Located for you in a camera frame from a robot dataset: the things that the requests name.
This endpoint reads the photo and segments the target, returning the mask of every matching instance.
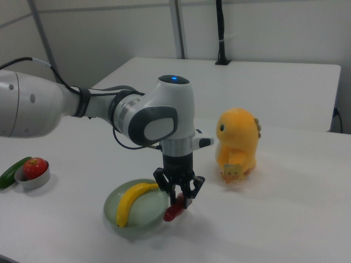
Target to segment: yellow banana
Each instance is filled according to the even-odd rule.
[[[134,201],[148,190],[158,188],[158,184],[147,184],[142,182],[129,188],[122,196],[116,213],[116,224],[125,227],[128,222],[129,211]]]

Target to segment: table surface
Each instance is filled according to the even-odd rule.
[[[216,120],[195,119],[215,136]],[[0,172],[28,155],[48,160],[36,190],[0,191],[0,254],[19,262],[348,262],[351,136],[263,126],[249,179],[225,184],[216,146],[194,152],[204,176],[189,209],[127,239],[103,216],[120,184],[150,178],[159,151],[129,151],[100,119],[64,118],[38,139],[0,138]]]
[[[335,105],[340,66],[211,60],[134,58],[95,88],[130,85],[142,92],[163,75],[185,77],[193,85],[195,114],[218,119],[231,107],[252,112],[269,126],[327,131]]]

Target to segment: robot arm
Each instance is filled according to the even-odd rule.
[[[134,89],[109,94],[92,90],[82,115],[106,120],[137,145],[159,142],[164,168],[158,168],[154,177],[160,189],[171,195],[171,204],[176,200],[175,185],[181,186],[187,208],[189,199],[195,198],[205,180],[193,172],[193,151],[213,144],[212,138],[195,130],[190,82],[167,75],[158,78],[153,91],[145,95]],[[80,104],[79,92],[61,84],[0,70],[0,136],[45,136],[63,116],[75,115]]]

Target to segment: yellow plush toy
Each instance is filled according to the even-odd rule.
[[[243,180],[256,166],[256,148],[261,126],[251,113],[242,108],[231,108],[219,118],[216,134],[219,144],[216,161],[227,182]]]

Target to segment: wall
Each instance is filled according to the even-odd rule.
[[[91,87],[136,56],[178,57],[168,0],[35,2],[60,73],[72,85]]]
[[[187,59],[217,58],[214,0],[1,1],[0,64],[35,56],[57,65],[70,85],[91,87],[136,56],[180,59],[182,46]],[[228,58],[342,66],[336,105],[351,133],[351,1],[223,2]],[[30,62],[12,69],[54,79]]]
[[[213,2],[182,0],[182,31],[188,59],[217,59]],[[237,0],[224,4],[223,13],[229,59],[340,65],[336,105],[344,132],[351,133],[350,0]],[[339,131],[337,118],[332,130]]]
[[[33,56],[48,61],[28,2],[1,0],[0,65],[22,56]],[[50,69],[29,61],[8,69],[55,80]]]

